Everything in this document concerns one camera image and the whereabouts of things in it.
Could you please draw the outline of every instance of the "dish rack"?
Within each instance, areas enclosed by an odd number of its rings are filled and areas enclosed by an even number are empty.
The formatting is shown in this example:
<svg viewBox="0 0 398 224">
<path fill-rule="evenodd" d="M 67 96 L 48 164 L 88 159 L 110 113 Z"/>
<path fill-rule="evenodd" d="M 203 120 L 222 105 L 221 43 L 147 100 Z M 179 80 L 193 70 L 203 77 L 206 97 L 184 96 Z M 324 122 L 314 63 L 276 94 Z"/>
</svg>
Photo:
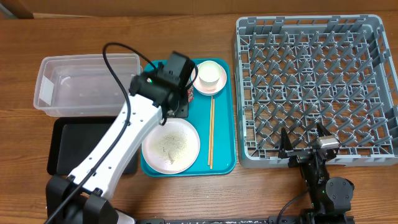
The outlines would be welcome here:
<svg viewBox="0 0 398 224">
<path fill-rule="evenodd" d="M 287 167 L 281 127 L 309 149 L 316 122 L 341 142 L 328 163 L 398 163 L 398 80 L 379 17 L 242 17 L 234 51 L 242 166 Z"/>
</svg>

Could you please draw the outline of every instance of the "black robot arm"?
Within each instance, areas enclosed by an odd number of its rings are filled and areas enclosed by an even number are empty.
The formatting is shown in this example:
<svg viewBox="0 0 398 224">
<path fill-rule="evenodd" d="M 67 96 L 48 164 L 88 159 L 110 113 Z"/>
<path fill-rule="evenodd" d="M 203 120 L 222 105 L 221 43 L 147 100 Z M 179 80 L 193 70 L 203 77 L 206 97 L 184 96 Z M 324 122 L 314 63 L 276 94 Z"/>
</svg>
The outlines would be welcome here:
<svg viewBox="0 0 398 224">
<path fill-rule="evenodd" d="M 297 223 L 354 224 L 346 212 L 351 210 L 354 184 L 341 177 L 330 178 L 326 161 L 334 159 L 340 142 L 322 124 L 317 123 L 318 138 L 310 150 L 293 150 L 288 133 L 281 131 L 279 157 L 289 159 L 289 167 L 299 167 L 306 182 L 313 208 L 303 209 Z"/>
</svg>

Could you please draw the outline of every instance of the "white cup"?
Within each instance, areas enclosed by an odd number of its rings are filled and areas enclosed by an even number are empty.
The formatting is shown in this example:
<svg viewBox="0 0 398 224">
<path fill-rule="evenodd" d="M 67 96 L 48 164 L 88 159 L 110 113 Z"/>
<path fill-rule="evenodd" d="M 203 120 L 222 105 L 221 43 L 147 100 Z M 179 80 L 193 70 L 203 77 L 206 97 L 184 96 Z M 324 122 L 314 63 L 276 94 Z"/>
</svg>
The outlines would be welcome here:
<svg viewBox="0 0 398 224">
<path fill-rule="evenodd" d="M 208 60 L 202 62 L 198 67 L 198 76 L 201 84 L 206 90 L 216 88 L 216 84 L 221 77 L 221 67 L 216 62 Z"/>
</svg>

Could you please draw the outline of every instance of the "black tray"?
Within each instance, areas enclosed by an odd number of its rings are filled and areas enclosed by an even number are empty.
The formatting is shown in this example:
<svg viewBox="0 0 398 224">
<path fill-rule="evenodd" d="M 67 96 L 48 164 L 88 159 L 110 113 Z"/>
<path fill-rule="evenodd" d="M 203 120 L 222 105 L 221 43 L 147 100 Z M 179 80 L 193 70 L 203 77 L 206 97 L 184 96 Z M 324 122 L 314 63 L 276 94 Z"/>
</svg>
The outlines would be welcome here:
<svg viewBox="0 0 398 224">
<path fill-rule="evenodd" d="M 68 175 L 95 148 L 116 117 L 59 118 L 54 122 L 47 163 L 50 175 Z M 123 174 L 137 170 L 137 152 Z"/>
</svg>

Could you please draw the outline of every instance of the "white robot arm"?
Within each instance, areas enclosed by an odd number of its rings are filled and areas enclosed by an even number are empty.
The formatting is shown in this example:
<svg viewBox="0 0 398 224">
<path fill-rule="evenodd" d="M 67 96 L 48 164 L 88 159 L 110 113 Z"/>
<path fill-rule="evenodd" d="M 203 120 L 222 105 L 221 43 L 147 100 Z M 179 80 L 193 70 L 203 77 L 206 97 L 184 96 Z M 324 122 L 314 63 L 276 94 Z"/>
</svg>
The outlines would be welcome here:
<svg viewBox="0 0 398 224">
<path fill-rule="evenodd" d="M 107 200 L 112 198 L 124 168 L 136 153 L 141 142 L 152 129 L 159 125 L 162 119 L 162 108 L 155 107 L 152 100 L 136 94 L 129 96 L 129 101 L 131 105 L 130 125 L 114 149 L 97 168 L 96 173 L 83 185 L 83 188 L 89 192 L 93 192 L 97 188 L 101 189 L 101 197 Z M 124 104 L 119 116 L 98 145 L 78 167 L 70 172 L 69 176 L 75 177 L 73 183 L 79 184 L 109 148 L 126 122 L 126 113 L 127 106 Z"/>
<path fill-rule="evenodd" d="M 109 45 L 135 50 L 119 43 L 107 44 L 103 49 L 105 63 L 123 88 L 106 59 Z M 176 52 L 165 66 L 150 64 L 154 70 L 135 76 L 129 94 L 122 89 L 126 102 L 90 155 L 66 179 L 55 175 L 47 183 L 49 219 L 45 223 L 134 224 L 132 217 L 114 209 L 109 200 L 123 170 L 150 131 L 164 125 L 168 117 L 188 117 L 187 89 L 195 79 L 187 83 L 193 69 L 198 74 L 195 63 Z"/>
</svg>

